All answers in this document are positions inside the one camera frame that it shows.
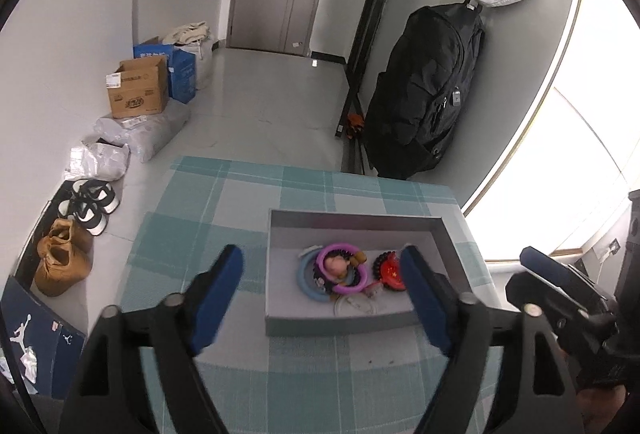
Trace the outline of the person's right hand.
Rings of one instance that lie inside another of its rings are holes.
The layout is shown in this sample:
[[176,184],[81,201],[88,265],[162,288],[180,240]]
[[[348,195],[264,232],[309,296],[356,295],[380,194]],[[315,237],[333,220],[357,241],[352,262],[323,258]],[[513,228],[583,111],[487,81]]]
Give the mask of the person's right hand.
[[586,388],[576,395],[586,433],[601,433],[623,406],[627,392],[623,385],[615,388]]

